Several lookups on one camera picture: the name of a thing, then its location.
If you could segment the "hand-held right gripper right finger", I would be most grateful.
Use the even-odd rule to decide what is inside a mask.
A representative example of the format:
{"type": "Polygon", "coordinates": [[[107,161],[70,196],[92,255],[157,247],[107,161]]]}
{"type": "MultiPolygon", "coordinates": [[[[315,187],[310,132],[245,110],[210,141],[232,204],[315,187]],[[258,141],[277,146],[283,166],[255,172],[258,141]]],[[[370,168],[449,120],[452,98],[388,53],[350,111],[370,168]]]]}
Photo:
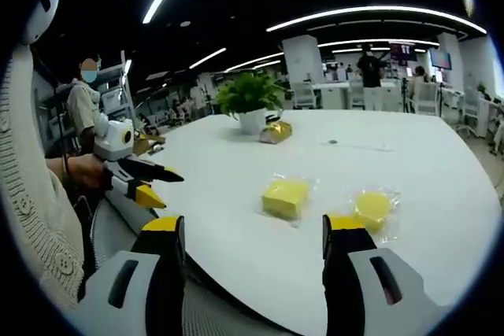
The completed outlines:
{"type": "Polygon", "coordinates": [[[449,312],[424,280],[349,216],[323,216],[328,335],[427,335],[449,312]]]}

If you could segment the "person's left hand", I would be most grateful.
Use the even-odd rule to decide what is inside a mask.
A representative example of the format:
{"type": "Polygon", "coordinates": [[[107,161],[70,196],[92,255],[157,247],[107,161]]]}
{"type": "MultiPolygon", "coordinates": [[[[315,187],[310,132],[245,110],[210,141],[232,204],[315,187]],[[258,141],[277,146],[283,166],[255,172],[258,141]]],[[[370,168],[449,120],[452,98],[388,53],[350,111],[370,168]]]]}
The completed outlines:
{"type": "Polygon", "coordinates": [[[69,176],[80,186],[92,189],[104,187],[104,163],[92,153],[67,160],[69,176]]]}

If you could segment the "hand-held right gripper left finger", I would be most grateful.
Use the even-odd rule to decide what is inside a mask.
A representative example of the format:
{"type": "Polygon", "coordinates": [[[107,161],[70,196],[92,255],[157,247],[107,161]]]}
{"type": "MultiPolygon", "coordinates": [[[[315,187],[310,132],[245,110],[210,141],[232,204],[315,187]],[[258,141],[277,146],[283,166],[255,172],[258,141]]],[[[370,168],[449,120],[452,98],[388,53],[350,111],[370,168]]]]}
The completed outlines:
{"type": "Polygon", "coordinates": [[[181,335],[186,284],[184,217],[147,223],[88,280],[76,307],[81,335],[181,335]]]}

